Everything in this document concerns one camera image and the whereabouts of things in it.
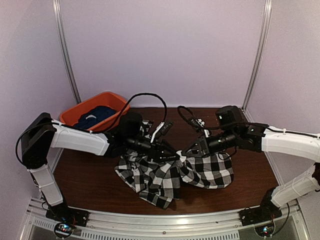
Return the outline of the black white checkered shirt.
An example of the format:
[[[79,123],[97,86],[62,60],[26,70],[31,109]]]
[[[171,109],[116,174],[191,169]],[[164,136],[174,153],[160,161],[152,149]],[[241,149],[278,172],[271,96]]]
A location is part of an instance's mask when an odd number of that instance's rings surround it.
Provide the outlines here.
[[[114,168],[117,175],[148,203],[166,209],[181,196],[181,182],[203,188],[223,189],[234,180],[231,157],[181,155],[178,160],[156,163],[146,155],[128,150]]]

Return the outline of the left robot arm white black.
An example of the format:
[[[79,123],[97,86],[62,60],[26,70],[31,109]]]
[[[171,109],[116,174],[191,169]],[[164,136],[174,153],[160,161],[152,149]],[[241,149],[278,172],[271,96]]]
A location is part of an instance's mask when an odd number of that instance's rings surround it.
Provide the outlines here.
[[[143,118],[137,112],[128,112],[111,130],[92,131],[69,126],[41,113],[19,136],[15,145],[18,161],[26,167],[37,183],[52,213],[61,222],[72,218],[72,211],[56,183],[47,155],[51,148],[71,149],[106,158],[116,158],[128,150],[147,155],[155,162],[179,159],[176,150],[166,141],[150,138],[141,132]]]

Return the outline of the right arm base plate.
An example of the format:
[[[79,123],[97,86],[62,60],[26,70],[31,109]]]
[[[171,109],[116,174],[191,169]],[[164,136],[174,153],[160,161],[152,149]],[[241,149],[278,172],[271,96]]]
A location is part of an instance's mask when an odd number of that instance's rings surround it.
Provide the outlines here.
[[[274,206],[264,205],[245,208],[238,212],[243,226],[269,222],[282,216],[282,211]]]

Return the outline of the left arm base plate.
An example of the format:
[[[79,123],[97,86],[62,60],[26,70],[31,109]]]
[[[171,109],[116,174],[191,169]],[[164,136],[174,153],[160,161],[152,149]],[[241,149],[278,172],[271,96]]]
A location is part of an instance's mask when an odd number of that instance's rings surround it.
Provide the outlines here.
[[[45,216],[48,219],[68,223],[73,226],[86,227],[89,218],[89,212],[68,206],[56,205],[50,206]]]

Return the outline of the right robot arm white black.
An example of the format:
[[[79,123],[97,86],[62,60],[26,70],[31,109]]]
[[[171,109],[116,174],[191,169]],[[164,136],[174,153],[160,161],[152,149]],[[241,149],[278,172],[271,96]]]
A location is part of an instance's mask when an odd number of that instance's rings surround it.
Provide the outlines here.
[[[183,150],[188,157],[207,157],[210,154],[225,151],[229,148],[243,149],[252,152],[281,153],[298,156],[314,161],[304,173],[284,185],[267,191],[261,206],[256,210],[259,220],[268,220],[276,209],[298,197],[312,191],[320,190],[320,136],[315,133],[304,133],[276,128],[264,123],[244,120],[242,111],[234,105],[219,108],[216,113],[218,125],[207,127],[195,115],[180,117],[195,130],[221,130],[216,135],[200,137],[191,147]]]

